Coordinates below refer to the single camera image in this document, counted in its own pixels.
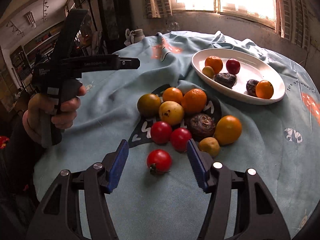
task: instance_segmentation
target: red cherry tomato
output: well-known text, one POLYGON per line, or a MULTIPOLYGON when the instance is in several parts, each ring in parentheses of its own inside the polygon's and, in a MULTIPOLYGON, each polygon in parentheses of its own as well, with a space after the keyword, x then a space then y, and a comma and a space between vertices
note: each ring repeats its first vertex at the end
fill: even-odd
POLYGON ((171 156, 161 149, 153 150, 147 157, 147 166, 151 173, 167 172, 169 171, 171 164, 171 156))
POLYGON ((230 74, 236 75, 240 71, 240 62, 234 58, 231 58, 226 63, 226 69, 230 74))
POLYGON ((170 142, 174 149, 178 152, 187 150, 187 142, 192 138, 191 133, 186 128, 177 128, 170 136, 170 142))
POLYGON ((151 139, 156 144, 164 144, 168 142, 170 140, 171 133, 171 125, 163 121, 155 122, 150 130, 151 139))

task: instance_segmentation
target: cherry tomato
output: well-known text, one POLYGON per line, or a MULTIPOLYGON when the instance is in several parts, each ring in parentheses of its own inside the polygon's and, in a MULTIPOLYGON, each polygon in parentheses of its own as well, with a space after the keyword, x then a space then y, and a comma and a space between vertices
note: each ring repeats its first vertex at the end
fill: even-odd
POLYGON ((187 150, 187 142, 192 138, 191 133, 186 128, 177 128, 170 136, 170 142, 174 149, 178 152, 187 150))
POLYGON ((150 130, 151 139, 156 144, 164 144, 168 142, 170 140, 171 133, 171 125, 163 121, 155 122, 150 130))
POLYGON ((172 164, 172 158, 164 150, 156 149, 149 153, 147 157, 147 166, 150 173, 164 173, 169 171, 172 164))

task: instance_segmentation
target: ceiling light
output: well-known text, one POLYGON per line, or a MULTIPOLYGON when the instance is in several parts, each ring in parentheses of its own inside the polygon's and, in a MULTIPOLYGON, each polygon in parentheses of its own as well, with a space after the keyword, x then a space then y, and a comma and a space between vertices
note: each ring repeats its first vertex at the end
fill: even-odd
POLYGON ((26 20, 28 21, 29 24, 33 24, 35 22, 35 19, 33 17, 32 12, 27 12, 24 17, 26 18, 26 20))

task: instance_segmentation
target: metal screw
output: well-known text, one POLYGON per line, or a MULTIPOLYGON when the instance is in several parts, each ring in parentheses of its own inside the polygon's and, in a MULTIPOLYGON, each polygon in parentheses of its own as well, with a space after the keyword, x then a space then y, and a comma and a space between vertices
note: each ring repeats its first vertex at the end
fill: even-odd
POLYGON ((62 170, 61 172, 60 172, 60 175, 61 176, 67 176, 69 174, 69 171, 68 170, 62 170))
POLYGON ((256 175, 256 170, 255 169, 248 169, 248 173, 250 174, 250 175, 256 175))
POLYGON ((216 163, 213 164, 213 166, 214 166, 216 169, 221 169, 221 168, 222 168, 222 163, 216 162, 216 163))
POLYGON ((94 169, 96 169, 96 170, 99 170, 99 169, 101 169, 102 168, 102 163, 95 163, 94 165, 93 165, 93 168, 94 169))

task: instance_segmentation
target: blue gripper pad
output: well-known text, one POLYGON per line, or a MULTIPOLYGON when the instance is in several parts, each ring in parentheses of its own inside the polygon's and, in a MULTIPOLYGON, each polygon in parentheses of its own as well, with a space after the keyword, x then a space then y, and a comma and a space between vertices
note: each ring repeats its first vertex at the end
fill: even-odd
POLYGON ((207 192, 208 190, 208 183, 206 180, 206 170, 204 168, 204 165, 202 164, 199 154, 198 154, 198 148, 196 147, 194 140, 189 140, 187 143, 187 155, 188 159, 190 161, 193 174, 196 177, 196 181, 198 183, 198 186, 203 189, 204 192, 207 192))
POLYGON ((124 165, 127 161, 129 155, 129 144, 127 141, 124 141, 120 149, 118 148, 118 155, 113 162, 112 168, 108 175, 108 186, 107 190, 111 193, 116 187, 118 187, 119 180, 124 168, 124 165))

